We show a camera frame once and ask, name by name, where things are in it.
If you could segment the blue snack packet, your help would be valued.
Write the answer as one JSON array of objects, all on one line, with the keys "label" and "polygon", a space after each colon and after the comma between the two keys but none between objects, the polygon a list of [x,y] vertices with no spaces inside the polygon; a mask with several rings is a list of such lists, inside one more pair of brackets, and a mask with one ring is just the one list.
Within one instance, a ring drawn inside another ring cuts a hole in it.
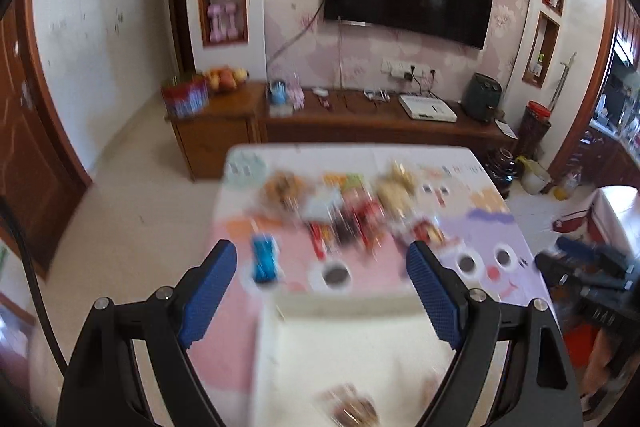
[{"label": "blue snack packet", "polygon": [[271,234],[252,236],[253,280],[256,284],[269,284],[278,279],[279,248]]}]

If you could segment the dark ceramic jar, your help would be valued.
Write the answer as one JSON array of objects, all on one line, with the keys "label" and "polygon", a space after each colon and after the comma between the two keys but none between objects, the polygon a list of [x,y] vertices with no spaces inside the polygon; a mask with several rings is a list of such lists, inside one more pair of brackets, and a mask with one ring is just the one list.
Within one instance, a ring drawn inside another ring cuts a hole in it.
[{"label": "dark ceramic jar", "polygon": [[483,166],[501,197],[507,199],[511,192],[511,185],[518,173],[515,159],[510,150],[504,147],[490,150]]}]

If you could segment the dark green appliance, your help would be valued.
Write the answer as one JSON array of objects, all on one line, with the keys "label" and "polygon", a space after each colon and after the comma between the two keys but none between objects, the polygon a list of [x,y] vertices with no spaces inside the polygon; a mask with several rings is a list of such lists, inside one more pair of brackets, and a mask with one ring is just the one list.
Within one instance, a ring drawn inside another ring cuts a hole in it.
[{"label": "dark green appliance", "polygon": [[495,117],[501,97],[502,87],[497,80],[474,72],[465,87],[460,106],[466,116],[481,124],[490,124]]}]

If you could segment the white set-top box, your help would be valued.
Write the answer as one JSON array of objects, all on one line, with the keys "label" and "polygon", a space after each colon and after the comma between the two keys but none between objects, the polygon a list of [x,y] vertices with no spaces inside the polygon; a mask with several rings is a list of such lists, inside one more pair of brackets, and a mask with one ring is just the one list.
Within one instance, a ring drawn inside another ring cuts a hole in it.
[{"label": "white set-top box", "polygon": [[439,98],[427,98],[427,96],[402,94],[399,103],[407,115],[413,120],[446,122],[455,124],[458,116]]}]

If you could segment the white storage bin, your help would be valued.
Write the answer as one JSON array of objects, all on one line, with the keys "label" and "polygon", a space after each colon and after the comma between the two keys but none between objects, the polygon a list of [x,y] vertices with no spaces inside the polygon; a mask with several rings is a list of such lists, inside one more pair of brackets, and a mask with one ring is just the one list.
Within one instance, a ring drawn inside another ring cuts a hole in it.
[{"label": "white storage bin", "polygon": [[416,425],[454,350],[416,294],[274,294],[262,308],[253,426],[331,426],[331,391],[369,399],[382,426]]}]

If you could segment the brown wooden door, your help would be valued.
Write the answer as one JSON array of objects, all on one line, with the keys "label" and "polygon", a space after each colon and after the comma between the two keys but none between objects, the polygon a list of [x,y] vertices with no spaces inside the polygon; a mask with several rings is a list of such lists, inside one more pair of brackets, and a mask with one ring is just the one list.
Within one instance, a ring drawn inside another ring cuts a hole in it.
[{"label": "brown wooden door", "polygon": [[90,185],[44,78],[32,0],[12,0],[1,19],[1,195],[42,277]]}]

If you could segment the cartoon printed tablecloth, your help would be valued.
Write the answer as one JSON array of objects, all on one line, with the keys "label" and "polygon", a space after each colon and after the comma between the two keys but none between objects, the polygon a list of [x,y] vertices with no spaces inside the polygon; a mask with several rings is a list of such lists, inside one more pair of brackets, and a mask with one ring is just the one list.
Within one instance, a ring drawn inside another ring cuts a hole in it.
[{"label": "cartoon printed tablecloth", "polygon": [[[309,184],[293,212],[262,201],[277,171]],[[252,236],[277,241],[278,279],[253,280]],[[228,239],[238,271],[204,338],[190,355],[216,389],[252,387],[258,317],[269,291],[397,293],[407,283],[405,253],[423,241],[465,284],[506,303],[547,296],[534,257],[506,202],[463,147],[245,145],[224,163],[212,228]]]}]

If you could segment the red blue gift box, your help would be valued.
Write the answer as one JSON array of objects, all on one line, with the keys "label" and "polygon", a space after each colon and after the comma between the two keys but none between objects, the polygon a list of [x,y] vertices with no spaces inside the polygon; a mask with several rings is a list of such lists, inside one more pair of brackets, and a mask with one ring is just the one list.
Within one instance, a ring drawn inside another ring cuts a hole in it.
[{"label": "red blue gift box", "polygon": [[209,102],[208,82],[201,75],[174,77],[160,88],[167,115],[172,119],[189,118],[200,113]]}]

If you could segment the long wooden tv cabinet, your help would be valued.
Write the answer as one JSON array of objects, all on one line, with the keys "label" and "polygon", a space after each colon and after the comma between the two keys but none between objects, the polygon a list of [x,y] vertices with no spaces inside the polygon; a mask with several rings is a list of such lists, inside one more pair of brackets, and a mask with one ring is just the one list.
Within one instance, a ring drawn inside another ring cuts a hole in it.
[{"label": "long wooden tv cabinet", "polygon": [[216,94],[200,113],[168,121],[192,180],[218,180],[232,147],[241,144],[375,143],[458,146],[482,158],[490,150],[511,150],[515,140],[496,124],[481,124],[454,108],[450,122],[414,120],[394,95],[372,102],[361,91],[331,90],[324,107],[311,90],[305,105],[290,116],[271,116],[267,83],[251,81],[230,93]]}]

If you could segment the pink toy figure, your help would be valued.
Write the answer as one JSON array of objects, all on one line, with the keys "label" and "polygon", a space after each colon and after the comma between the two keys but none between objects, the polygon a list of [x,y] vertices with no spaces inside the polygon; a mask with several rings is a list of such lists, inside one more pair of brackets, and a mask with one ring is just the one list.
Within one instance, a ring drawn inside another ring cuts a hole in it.
[{"label": "pink toy figure", "polygon": [[293,74],[288,80],[286,86],[286,92],[288,92],[288,101],[292,104],[295,112],[301,110],[305,106],[305,93],[300,83],[299,75]]}]

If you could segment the blue kettle ornament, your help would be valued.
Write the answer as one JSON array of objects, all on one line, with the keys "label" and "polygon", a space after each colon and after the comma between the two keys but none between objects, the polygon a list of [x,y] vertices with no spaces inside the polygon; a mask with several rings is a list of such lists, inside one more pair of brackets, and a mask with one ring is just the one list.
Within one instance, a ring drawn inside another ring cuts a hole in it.
[{"label": "blue kettle ornament", "polygon": [[273,106],[281,106],[288,103],[288,88],[282,79],[271,80],[268,84],[269,103]]}]

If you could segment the fruit bowl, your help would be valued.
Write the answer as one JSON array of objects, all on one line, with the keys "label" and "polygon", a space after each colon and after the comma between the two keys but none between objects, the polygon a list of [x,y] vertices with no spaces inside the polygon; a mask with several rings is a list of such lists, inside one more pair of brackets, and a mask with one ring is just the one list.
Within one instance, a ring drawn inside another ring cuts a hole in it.
[{"label": "fruit bowl", "polygon": [[250,78],[250,74],[244,68],[222,66],[206,70],[204,77],[209,93],[217,94],[239,90]]}]

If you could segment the pink dumbbells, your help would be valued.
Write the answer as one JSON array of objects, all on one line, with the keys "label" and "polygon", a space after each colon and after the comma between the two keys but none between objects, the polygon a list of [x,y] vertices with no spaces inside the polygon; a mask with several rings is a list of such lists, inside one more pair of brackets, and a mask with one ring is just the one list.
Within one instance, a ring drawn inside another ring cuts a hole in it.
[{"label": "pink dumbbells", "polygon": [[210,20],[209,40],[218,44],[226,41],[235,41],[240,38],[240,31],[236,26],[236,11],[238,7],[234,2],[224,4],[210,4],[207,8],[207,16]]}]

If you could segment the wall power strip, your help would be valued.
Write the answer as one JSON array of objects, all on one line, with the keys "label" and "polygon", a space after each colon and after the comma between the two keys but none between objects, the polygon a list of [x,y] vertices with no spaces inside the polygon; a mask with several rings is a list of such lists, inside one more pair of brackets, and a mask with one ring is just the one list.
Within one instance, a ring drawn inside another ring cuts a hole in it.
[{"label": "wall power strip", "polygon": [[395,79],[404,79],[408,75],[420,80],[432,78],[436,70],[424,64],[396,60],[396,58],[383,57],[380,71]]}]

